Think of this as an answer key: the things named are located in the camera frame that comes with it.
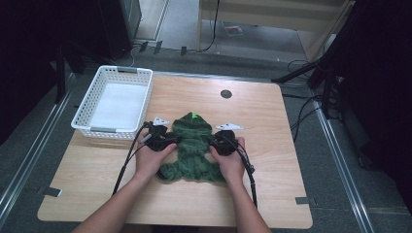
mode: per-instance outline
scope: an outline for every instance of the black circle sticker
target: black circle sticker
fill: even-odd
[[[231,97],[231,92],[230,92],[230,90],[224,89],[223,91],[221,91],[221,96],[222,96],[224,99],[230,98],[230,97]]]

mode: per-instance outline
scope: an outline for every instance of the person's left hand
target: person's left hand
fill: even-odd
[[[142,147],[139,149],[136,154],[136,170],[135,170],[135,176],[143,176],[145,178],[151,178],[152,176],[155,175],[155,173],[158,171],[161,165],[161,161],[172,152],[177,145],[176,144],[171,144],[167,146],[162,151],[153,151],[147,146],[144,146],[144,144],[140,143],[142,139],[147,135],[147,133],[142,133],[139,135],[139,138],[137,139],[138,146],[137,148]]]

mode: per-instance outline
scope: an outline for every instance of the wooden table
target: wooden table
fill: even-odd
[[[221,97],[224,89],[232,92],[231,98]],[[246,150],[256,168],[258,210],[269,227],[311,227],[309,205],[295,201],[295,197],[305,197],[306,192],[277,84],[154,76],[146,120],[162,117],[172,123],[189,112],[198,113],[214,128],[229,121],[244,127],[235,133],[246,140]],[[62,194],[46,196],[38,218],[85,220],[111,197],[130,144],[87,138],[75,132],[51,183],[52,187],[61,188]],[[173,152],[165,162],[176,160],[176,154]],[[134,169],[133,159],[121,185],[131,178]],[[244,183],[250,192],[246,173]],[[162,183],[156,178],[138,198],[127,222],[235,225],[231,197],[224,184],[185,180]]]
[[[339,32],[354,1],[349,0],[221,0],[218,21],[288,28],[297,31],[308,61],[321,55],[331,34]],[[202,19],[215,19],[218,0],[200,0],[197,48]]]

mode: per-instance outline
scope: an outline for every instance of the cable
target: cable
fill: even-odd
[[[299,126],[300,126],[300,122],[301,122],[300,117],[301,117],[301,115],[302,115],[303,109],[305,108],[305,106],[306,106],[307,104],[310,103],[310,101],[316,100],[316,99],[319,100],[320,97],[322,97],[322,95],[315,95],[315,96],[309,98],[309,99],[303,104],[302,108],[300,108],[299,115],[298,115],[298,117],[297,117],[297,123],[296,123],[296,126],[295,126],[296,130],[295,130],[295,133],[294,133],[294,136],[293,136],[293,141],[294,141],[294,142],[296,142],[297,135],[298,135],[298,133],[299,133]]]
[[[208,48],[206,48],[205,50],[200,50],[199,52],[207,51],[213,45],[213,43],[215,43],[215,39],[216,39],[216,21],[218,20],[218,11],[219,11],[219,5],[220,4],[221,4],[221,0],[218,0],[218,6],[216,7],[216,13],[215,13],[215,22],[214,22],[214,25],[213,25],[213,40],[210,43]]]
[[[319,65],[319,62],[320,62],[320,59],[318,59],[318,60],[315,61],[316,67],[318,67],[318,69],[319,69],[320,71],[327,72],[327,71],[329,70],[329,68],[327,68],[327,69],[322,68],[322,67]]]
[[[242,147],[242,145],[238,144],[238,146],[240,146],[240,148],[241,148],[241,150],[240,150],[228,138],[226,138],[223,135],[222,135],[222,138],[225,139],[228,143],[230,143],[236,149],[237,153],[239,154],[240,158],[242,159],[243,166],[245,167],[246,173],[248,174],[249,180],[251,182],[252,198],[253,198],[255,206],[258,207],[256,183],[255,183],[254,176],[252,175],[252,173],[255,171],[254,165],[251,164],[251,162],[249,160],[249,156],[246,153],[245,148]]]
[[[139,138],[140,133],[142,132],[142,130],[143,130],[147,125],[148,125],[148,124],[147,124],[146,122],[144,122],[143,125],[142,125],[142,127],[140,127],[139,131],[137,131],[136,136],[135,136],[134,139],[133,139],[133,143],[132,143],[131,146],[130,146],[130,150],[129,150],[129,153],[128,153],[128,155],[127,155],[127,158],[125,159],[124,164],[123,164],[123,166],[121,167],[121,170],[120,170],[120,173],[119,173],[119,176],[118,176],[118,180],[116,181],[115,188],[113,189],[112,196],[115,195],[116,192],[118,192],[119,185],[120,185],[121,179],[123,178],[124,171],[126,170],[127,163],[130,161],[130,159],[133,157],[133,155],[134,155],[139,149],[141,149],[142,147],[145,146],[145,145],[143,145],[142,147],[138,148],[135,152],[133,152],[134,145],[136,144],[137,138]]]
[[[308,65],[308,64],[310,63],[310,62],[307,61],[307,60],[293,60],[293,61],[291,61],[291,62],[288,63],[288,71],[289,71],[289,73],[292,72],[292,71],[291,71],[291,65],[292,65],[292,63],[297,62],[297,61],[303,61],[303,62],[304,62],[300,68],[302,68],[302,67],[304,67],[304,66],[306,66],[306,65]],[[310,78],[308,75],[306,75],[306,73],[303,73],[303,75],[304,75],[306,78]],[[300,78],[300,79],[306,79],[305,77],[297,76],[297,78]]]
[[[314,114],[314,113],[315,113],[317,110],[319,110],[320,108],[321,108],[321,107],[318,107],[318,108],[312,110],[311,112],[307,113],[305,116],[303,116],[300,120],[298,120],[295,124],[293,124],[293,125],[291,126],[291,130],[295,129],[296,126],[297,126],[298,124],[300,124],[300,122],[302,122],[304,119],[306,119],[306,118],[309,117],[310,115]]]
[[[210,7],[210,0],[207,1],[207,4],[208,4],[208,8],[209,8],[209,18],[212,18],[212,8]],[[213,26],[212,26],[212,20],[209,20],[209,28],[210,28],[210,31],[212,33],[215,33],[215,30],[213,29]],[[218,45],[215,44],[215,50],[214,51],[216,51],[217,49],[218,49]]]
[[[131,63],[131,65],[129,65],[128,67],[132,67],[132,66],[134,65],[134,55],[133,55],[133,51],[136,50],[137,48],[140,48],[140,45],[138,45],[137,47],[134,47],[134,48],[132,48],[132,49],[130,50],[130,56],[131,56],[131,58],[132,58],[132,63]],[[113,64],[119,66],[119,64],[116,63],[113,59],[111,59],[110,61],[111,61]]]
[[[295,99],[307,99],[310,97],[306,96],[298,96],[298,95],[291,95],[291,94],[282,94],[283,97],[295,98]]]
[[[114,60],[118,60],[119,58],[124,56],[125,53],[126,53],[126,50],[121,50],[121,54],[118,55],[117,57],[113,58],[113,59],[110,59],[110,61],[114,62]]]

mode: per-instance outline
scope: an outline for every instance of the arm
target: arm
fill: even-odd
[[[103,206],[80,224],[74,232],[119,232],[134,206],[135,200],[146,184],[155,175],[161,161],[176,147],[169,145],[165,150],[154,152],[142,147],[135,154],[136,172],[132,179],[124,185]]]
[[[245,140],[243,138],[237,138],[237,140],[244,147]],[[226,179],[227,186],[232,194],[237,231],[240,233],[271,232],[243,185],[245,168],[240,155],[234,152],[229,156],[221,156],[213,147],[210,147],[210,152],[219,162],[222,175]]]

